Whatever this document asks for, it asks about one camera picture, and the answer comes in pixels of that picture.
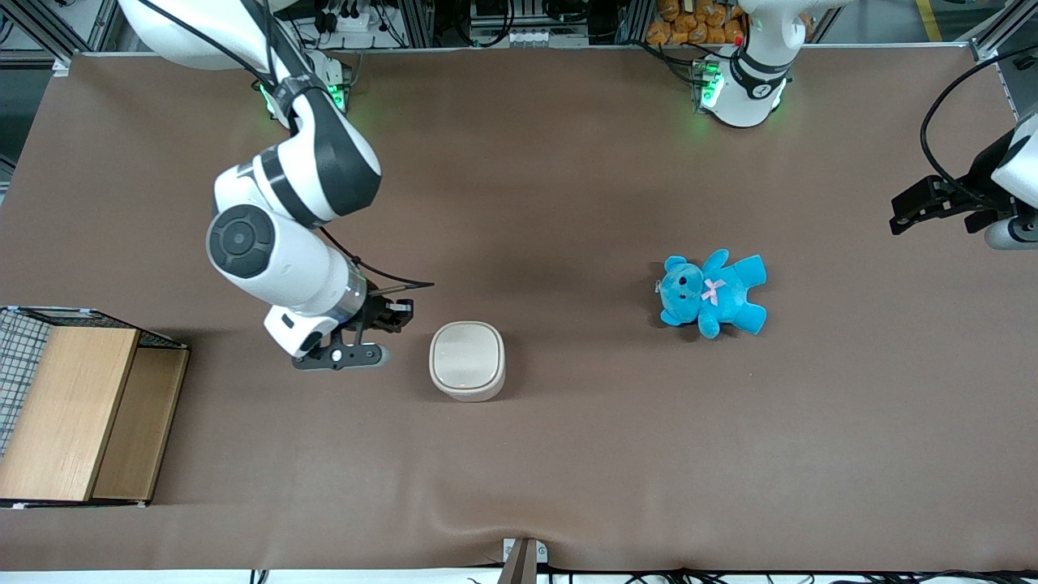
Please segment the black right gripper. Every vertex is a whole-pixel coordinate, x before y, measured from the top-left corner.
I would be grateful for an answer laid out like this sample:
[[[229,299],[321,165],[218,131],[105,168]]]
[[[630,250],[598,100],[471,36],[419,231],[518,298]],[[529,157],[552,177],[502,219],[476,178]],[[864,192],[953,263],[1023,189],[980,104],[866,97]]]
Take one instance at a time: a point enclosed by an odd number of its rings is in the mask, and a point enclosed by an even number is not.
[[[387,300],[382,295],[368,295],[359,311],[348,319],[348,330],[362,335],[363,330],[378,329],[386,333],[401,333],[405,316],[413,315],[412,299]]]

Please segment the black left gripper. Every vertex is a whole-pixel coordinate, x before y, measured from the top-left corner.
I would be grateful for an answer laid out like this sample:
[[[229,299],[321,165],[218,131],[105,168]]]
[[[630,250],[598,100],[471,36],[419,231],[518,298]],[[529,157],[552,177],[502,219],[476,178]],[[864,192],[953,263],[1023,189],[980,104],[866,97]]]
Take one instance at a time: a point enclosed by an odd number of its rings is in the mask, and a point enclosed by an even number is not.
[[[965,232],[971,235],[986,228],[996,228],[998,234],[1017,234],[1019,222],[1013,196],[991,178],[1009,151],[1012,137],[1012,131],[1006,132],[972,159],[964,185],[979,197],[983,208],[971,208],[971,197],[947,180],[926,176],[892,199],[890,232],[901,235],[924,221],[964,215]]]

